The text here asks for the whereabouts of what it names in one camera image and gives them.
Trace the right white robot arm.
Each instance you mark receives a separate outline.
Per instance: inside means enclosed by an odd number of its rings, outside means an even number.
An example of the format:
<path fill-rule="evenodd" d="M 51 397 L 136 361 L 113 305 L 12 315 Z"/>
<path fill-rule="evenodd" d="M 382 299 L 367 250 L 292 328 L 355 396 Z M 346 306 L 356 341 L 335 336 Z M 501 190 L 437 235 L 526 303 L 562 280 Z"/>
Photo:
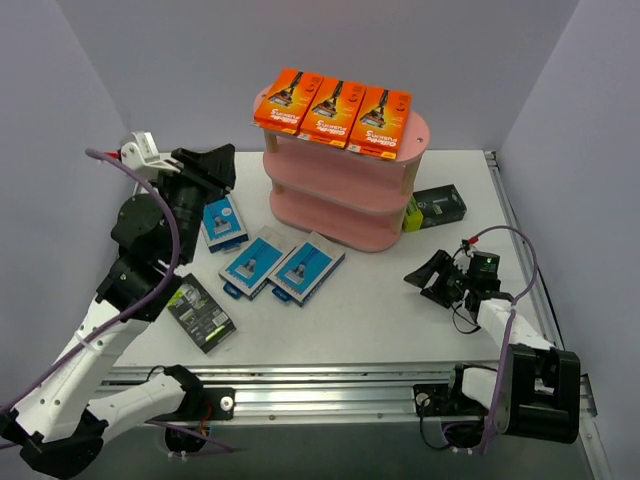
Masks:
<path fill-rule="evenodd" d="M 460 363 L 447 385 L 414 386 L 420 420 L 444 416 L 444 448 L 478 452 L 497 435 L 571 444 L 578 436 L 579 357 L 548 341 L 502 291 L 497 254 L 437 251 L 407 274 L 408 284 L 439 306 L 467 312 L 471 332 L 499 349 L 496 366 Z"/>

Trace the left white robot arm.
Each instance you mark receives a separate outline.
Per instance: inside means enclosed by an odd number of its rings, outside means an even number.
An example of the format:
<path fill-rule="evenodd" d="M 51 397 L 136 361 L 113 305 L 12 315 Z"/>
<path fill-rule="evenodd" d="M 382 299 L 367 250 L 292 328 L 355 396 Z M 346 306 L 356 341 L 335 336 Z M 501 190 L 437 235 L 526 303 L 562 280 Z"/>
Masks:
<path fill-rule="evenodd" d="M 207 404 L 199 378 L 181 365 L 108 397 L 95 392 L 129 345 L 182 285 L 206 206 L 236 183 L 235 148 L 184 148 L 162 157 L 137 142 L 116 154 L 90 150 L 132 177 L 140 192 L 120 207 L 116 259 L 87 314 L 52 366 L 1 410 L 1 435 L 34 471 L 70 479 L 122 433 L 159 416 L 194 419 Z"/>

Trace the small orange razor box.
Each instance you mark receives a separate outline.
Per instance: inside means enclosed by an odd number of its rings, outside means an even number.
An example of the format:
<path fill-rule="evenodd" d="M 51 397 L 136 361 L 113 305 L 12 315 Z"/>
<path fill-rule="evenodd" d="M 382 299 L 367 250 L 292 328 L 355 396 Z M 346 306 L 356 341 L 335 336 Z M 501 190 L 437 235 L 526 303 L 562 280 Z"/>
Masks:
<path fill-rule="evenodd" d="M 368 86 L 355 117 L 346 150 L 395 161 L 411 110 L 409 92 Z"/>

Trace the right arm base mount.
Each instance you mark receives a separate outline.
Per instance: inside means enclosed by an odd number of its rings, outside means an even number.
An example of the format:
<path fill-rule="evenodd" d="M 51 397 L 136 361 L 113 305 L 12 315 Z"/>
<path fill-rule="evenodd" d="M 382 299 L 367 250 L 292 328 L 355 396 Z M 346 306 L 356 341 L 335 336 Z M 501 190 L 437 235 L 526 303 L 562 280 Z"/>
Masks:
<path fill-rule="evenodd" d="M 412 387 L 414 410 L 418 417 L 419 434 L 424 445 L 431 451 L 446 450 L 479 452 L 489 410 L 475 400 L 461 394 L 450 394 L 444 383 L 414 384 Z M 440 420 L 440 439 L 427 438 L 427 420 Z"/>

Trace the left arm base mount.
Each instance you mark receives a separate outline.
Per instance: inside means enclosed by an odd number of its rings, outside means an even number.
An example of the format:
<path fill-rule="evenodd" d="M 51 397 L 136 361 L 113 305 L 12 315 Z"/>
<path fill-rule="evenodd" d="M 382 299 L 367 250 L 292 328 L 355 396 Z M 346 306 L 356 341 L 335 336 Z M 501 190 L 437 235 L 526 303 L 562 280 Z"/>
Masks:
<path fill-rule="evenodd" d="M 237 451 L 213 437 L 218 422 L 234 418 L 236 390 L 231 387 L 205 388 L 195 402 L 178 412 L 160 415 L 145 422 L 163 430 L 164 446 L 171 456 L 197 457 Z"/>

